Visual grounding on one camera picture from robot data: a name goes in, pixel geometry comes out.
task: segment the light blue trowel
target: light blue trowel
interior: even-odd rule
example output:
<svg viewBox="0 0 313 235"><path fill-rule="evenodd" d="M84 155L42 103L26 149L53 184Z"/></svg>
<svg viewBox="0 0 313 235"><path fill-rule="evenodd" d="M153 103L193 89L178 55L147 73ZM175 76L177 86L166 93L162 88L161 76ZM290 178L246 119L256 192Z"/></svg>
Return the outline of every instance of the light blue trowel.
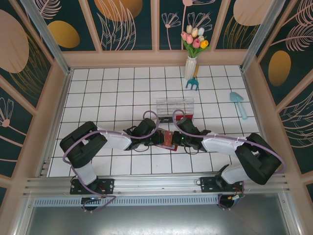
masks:
<svg viewBox="0 0 313 235"><path fill-rule="evenodd" d="M238 103L238 108L239 108L241 117L243 120L246 120L248 117L246 116L246 112L241 104L241 101L243 101L244 99L236 92L231 92L229 96L232 102Z"/></svg>

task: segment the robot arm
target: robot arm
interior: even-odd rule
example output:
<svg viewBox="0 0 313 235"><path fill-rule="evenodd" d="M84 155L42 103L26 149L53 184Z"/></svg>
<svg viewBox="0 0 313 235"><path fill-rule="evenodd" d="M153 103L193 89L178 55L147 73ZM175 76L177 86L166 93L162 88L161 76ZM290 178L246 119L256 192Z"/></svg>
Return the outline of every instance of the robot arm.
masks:
<svg viewBox="0 0 313 235"><path fill-rule="evenodd" d="M199 136L214 136L208 130L199 131L188 118L183 118L177 122L178 127L186 133ZM144 137L152 132L156 127L155 123L149 119L144 119L138 126L124 130L133 137ZM66 152L75 142L86 134L97 131L96 125L89 121L66 136L61 142L60 147ZM271 147L257 134L251 134L244 138L249 141L259 143L269 149ZM81 178L83 183L89 188L94 188L97 175L95 174L91 160L101 148L117 148L121 150L132 150L139 147L140 144L151 146L162 144L164 136L157 130L152 136L145 139L133 139L122 133L112 133L104 131L86 138L88 143L80 142L67 155L69 161ZM239 141L231 141L219 138L195 138L175 131L172 137L172 144L178 146L192 147L195 150L204 152L221 152L227 155L238 157L241 165L226 165L216 176L217 184L223 187L225 184L233 184L238 181L251 179L254 182L264 185L272 176L281 162L272 154Z"/></svg>

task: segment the white vase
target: white vase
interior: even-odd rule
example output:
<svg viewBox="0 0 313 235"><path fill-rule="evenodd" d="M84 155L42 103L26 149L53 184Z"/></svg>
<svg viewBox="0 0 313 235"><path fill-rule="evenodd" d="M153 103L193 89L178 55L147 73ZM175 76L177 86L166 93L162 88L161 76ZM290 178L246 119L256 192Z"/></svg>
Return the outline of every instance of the white vase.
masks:
<svg viewBox="0 0 313 235"><path fill-rule="evenodd" d="M197 64L197 58L188 57L185 66L185 79L190 80L194 77L195 69Z"/></svg>

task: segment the white tile floor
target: white tile floor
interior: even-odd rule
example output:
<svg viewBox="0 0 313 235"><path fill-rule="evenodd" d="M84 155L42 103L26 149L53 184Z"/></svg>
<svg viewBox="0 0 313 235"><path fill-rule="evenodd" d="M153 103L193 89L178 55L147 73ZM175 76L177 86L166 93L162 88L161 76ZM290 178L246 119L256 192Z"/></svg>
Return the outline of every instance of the white tile floor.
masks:
<svg viewBox="0 0 313 235"><path fill-rule="evenodd" d="M62 162L62 138L93 121L102 129L122 131L138 125L146 110L156 111L157 98L192 97L194 124L228 136L258 133L258 127L238 66L200 66L199 91L185 88L184 67L145 67L75 70L55 143L49 177L72 176ZM243 98L248 119L242 120L238 107L229 100L231 91ZM173 124L160 125L176 130ZM151 147L145 152L101 149L92 160L98 175L159 174L218 171L238 159L221 153L186 154Z"/></svg>

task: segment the mounting plate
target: mounting plate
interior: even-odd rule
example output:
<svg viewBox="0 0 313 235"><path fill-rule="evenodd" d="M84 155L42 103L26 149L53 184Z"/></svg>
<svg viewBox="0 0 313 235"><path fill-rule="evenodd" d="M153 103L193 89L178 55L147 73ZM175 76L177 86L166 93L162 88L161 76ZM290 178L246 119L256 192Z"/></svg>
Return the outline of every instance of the mounting plate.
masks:
<svg viewBox="0 0 313 235"><path fill-rule="evenodd" d="M202 192L236 192L236 187L243 190L242 182L236 182L233 185L226 185L224 189L221 189L216 183L215 183L215 176L213 177L201 177L200 178L200 184L201 191Z"/></svg>
<svg viewBox="0 0 313 235"><path fill-rule="evenodd" d="M98 187L95 192L103 194L113 194L113 189L114 179L99 179ZM71 195L91 194L81 185L78 179L72 180L69 193Z"/></svg>

